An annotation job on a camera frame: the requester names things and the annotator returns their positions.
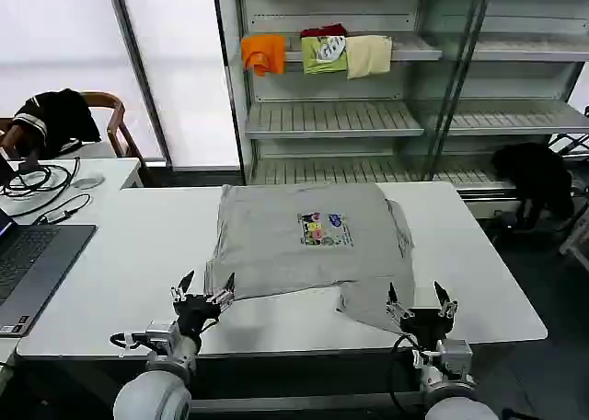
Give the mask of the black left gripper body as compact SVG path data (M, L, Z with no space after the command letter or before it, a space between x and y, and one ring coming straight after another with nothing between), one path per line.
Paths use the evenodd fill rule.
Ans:
M221 306L203 295L186 295L175 298L173 308L178 315L177 324L183 336L199 336L208 320L218 321Z

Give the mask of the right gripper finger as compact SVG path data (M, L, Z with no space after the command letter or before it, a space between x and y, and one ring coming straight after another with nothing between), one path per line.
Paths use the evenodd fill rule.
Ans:
M440 303L438 315L442 318L454 318L458 309L458 302L449 297L447 291L434 281L434 289Z
M402 320L406 313L405 308L400 304L393 282L389 283L387 292L387 313L392 320Z

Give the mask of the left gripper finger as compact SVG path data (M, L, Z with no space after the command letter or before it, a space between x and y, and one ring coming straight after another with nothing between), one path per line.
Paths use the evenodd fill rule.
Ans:
M170 294L174 302L181 302L186 299L193 276L194 271L190 271L180 279L179 284L177 286L173 286L170 288Z
M229 275L225 284L216 288L207 298L207 302L219 309L227 309L235 300L235 274Z

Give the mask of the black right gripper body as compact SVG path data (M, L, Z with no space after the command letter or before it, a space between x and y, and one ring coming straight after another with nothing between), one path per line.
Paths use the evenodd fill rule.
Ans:
M400 329L413 335L418 343L437 343L454 327L454 307L407 309L400 317Z

